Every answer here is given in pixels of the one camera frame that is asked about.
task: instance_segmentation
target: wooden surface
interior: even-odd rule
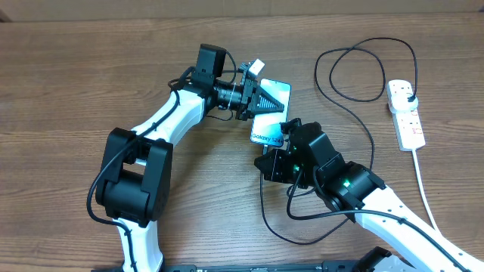
[[[484,0],[0,0],[14,22],[477,12]]]
[[[415,49],[427,145],[418,151],[427,197],[446,237],[484,259],[484,16],[481,14],[268,17],[0,24],[0,270],[78,271],[123,262],[117,230],[85,210],[108,133],[144,122],[168,97],[166,82],[194,65],[202,42],[235,60],[261,58],[264,76],[293,86],[289,117],[320,122],[346,160],[367,165],[370,144],[355,120],[326,101],[312,79],[316,57],[372,36]],[[365,48],[388,79],[413,81],[411,55],[394,42]],[[337,55],[322,60],[325,91],[355,111],[376,143],[374,171],[427,220],[410,153],[398,149],[386,95],[373,103],[329,90]],[[377,62],[351,53],[335,70],[345,94],[380,90]],[[265,228],[249,142],[250,122],[206,119],[175,148],[172,189],[159,222],[168,264],[282,264],[360,258],[385,242],[346,224],[313,246],[279,240]],[[295,240],[312,240],[342,218],[291,221],[287,186],[265,185],[268,221]],[[325,211],[321,200],[296,212]],[[95,212],[104,209],[95,206]]]

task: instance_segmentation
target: power strip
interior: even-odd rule
[[[415,98],[414,101],[408,102],[409,95],[413,94],[411,84],[400,79],[389,81],[386,93],[388,94],[388,106],[392,112],[399,148],[401,151],[411,151],[412,153],[423,205],[427,210],[433,228],[440,233],[425,197],[424,185],[420,176],[420,166],[417,160],[417,149],[425,145],[424,131],[422,130],[422,123],[417,111],[418,99]]]

